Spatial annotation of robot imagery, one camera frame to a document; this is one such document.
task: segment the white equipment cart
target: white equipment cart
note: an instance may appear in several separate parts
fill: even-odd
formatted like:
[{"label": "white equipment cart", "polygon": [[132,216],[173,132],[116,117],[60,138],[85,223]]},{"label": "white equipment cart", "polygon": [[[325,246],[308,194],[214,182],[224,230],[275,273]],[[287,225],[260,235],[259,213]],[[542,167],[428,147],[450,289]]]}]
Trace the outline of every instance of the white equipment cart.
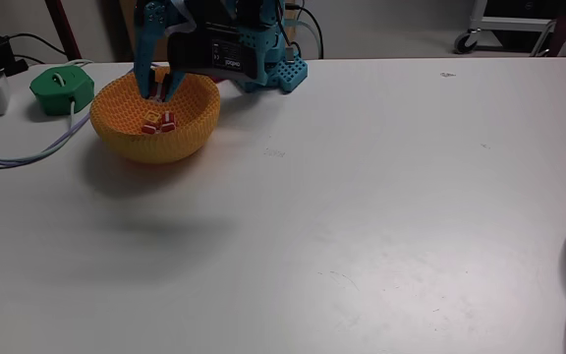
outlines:
[{"label": "white equipment cart", "polygon": [[454,43],[457,53],[466,54],[474,51],[478,46],[482,30],[553,31],[553,26],[547,25],[551,20],[486,17],[483,14],[487,3],[487,0],[476,0],[469,29],[460,34]]}]

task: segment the black cable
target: black cable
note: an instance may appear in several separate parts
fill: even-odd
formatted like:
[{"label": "black cable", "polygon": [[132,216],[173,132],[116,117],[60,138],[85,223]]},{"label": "black cable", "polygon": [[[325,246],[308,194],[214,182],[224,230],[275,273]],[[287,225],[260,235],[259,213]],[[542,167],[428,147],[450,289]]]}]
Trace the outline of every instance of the black cable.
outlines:
[{"label": "black cable", "polygon": [[[303,5],[301,5],[301,7],[305,7],[305,0],[303,0]],[[301,14],[303,14],[303,12],[299,11],[298,15],[296,15],[296,21],[301,19]]]},{"label": "black cable", "polygon": [[291,45],[290,43],[290,38],[287,36],[287,33],[285,32],[285,28],[283,27],[283,23],[281,22],[281,14],[283,14],[283,9],[281,8],[281,2],[279,0],[274,0],[276,2],[276,7],[278,8],[276,11],[274,11],[276,13],[276,21],[279,23],[279,28],[281,29],[281,33],[283,33],[283,37],[285,38],[285,43],[287,43],[288,46]]},{"label": "black cable", "polygon": [[31,61],[35,61],[35,62],[38,63],[38,64],[45,64],[45,62],[43,62],[43,61],[40,61],[40,60],[38,60],[38,59],[36,59],[36,58],[32,58],[32,57],[30,57],[30,56],[22,55],[22,54],[15,54],[15,58],[24,58],[24,59],[29,59],[29,60],[31,60]]},{"label": "black cable", "polygon": [[301,58],[303,58],[303,52],[301,51],[301,45],[299,45],[299,43],[297,43],[297,42],[295,42],[295,41],[292,42],[292,45],[294,45],[294,46],[296,47],[296,49],[299,50],[299,56],[300,56]]},{"label": "black cable", "polygon": [[322,29],[320,28],[320,24],[318,23],[318,21],[315,19],[315,16],[311,13],[310,10],[306,9],[305,6],[299,6],[296,4],[285,4],[285,9],[300,10],[301,12],[306,12],[308,15],[310,15],[311,20],[315,24],[315,27],[318,29],[318,35],[320,36],[320,52],[322,53],[322,55],[320,55],[318,59],[324,59],[324,40],[322,39]]},{"label": "black cable", "polygon": [[5,38],[10,40],[12,38],[17,38],[17,37],[30,37],[30,38],[34,38],[36,40],[40,40],[41,42],[43,42],[43,44],[47,45],[48,47],[52,48],[53,50],[59,52],[60,54],[67,56],[67,53],[65,53],[64,50],[62,49],[58,49],[55,45],[53,45],[52,43],[48,42],[47,40],[39,37],[36,34],[32,34],[32,33],[18,33],[18,34],[14,34],[14,35],[10,35],[10,36],[6,36]]}]

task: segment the woven bowl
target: woven bowl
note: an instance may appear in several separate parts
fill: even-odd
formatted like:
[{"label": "woven bowl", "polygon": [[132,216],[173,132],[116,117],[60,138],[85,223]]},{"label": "woven bowl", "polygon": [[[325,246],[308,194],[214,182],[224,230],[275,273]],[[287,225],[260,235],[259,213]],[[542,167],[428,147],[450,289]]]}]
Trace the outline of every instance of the woven bowl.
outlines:
[{"label": "woven bowl", "polygon": [[[169,68],[157,68],[158,82]],[[174,113],[176,130],[145,134],[145,117]],[[97,135],[120,155],[142,163],[169,163],[201,148],[217,125],[220,93],[208,77],[187,75],[171,101],[143,99],[135,75],[130,73],[104,88],[90,109]]]}]

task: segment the caster wheel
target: caster wheel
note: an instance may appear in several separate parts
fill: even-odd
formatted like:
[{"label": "caster wheel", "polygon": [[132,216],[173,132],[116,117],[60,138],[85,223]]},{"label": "caster wheel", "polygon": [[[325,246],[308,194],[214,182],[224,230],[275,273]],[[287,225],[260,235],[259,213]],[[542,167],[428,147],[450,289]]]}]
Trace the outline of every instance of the caster wheel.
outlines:
[{"label": "caster wheel", "polygon": [[469,40],[471,35],[473,35],[473,34],[470,33],[470,32],[465,32],[465,33],[458,35],[458,37],[456,38],[456,42],[454,43],[456,53],[458,53],[458,54],[468,54],[468,53],[473,52],[473,50],[476,48],[476,46],[478,46],[478,43],[474,42],[473,44],[467,46],[467,40]]}]

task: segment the table surface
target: table surface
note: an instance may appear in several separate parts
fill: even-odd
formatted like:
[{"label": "table surface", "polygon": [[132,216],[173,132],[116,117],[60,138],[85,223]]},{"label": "table surface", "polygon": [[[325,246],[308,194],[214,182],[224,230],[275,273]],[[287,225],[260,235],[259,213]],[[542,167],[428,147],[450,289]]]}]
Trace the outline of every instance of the table surface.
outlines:
[{"label": "table surface", "polygon": [[[44,69],[11,79],[0,155],[66,130]],[[291,94],[220,92],[179,163],[88,124],[0,171],[0,354],[566,353],[566,59],[312,61]]]}]

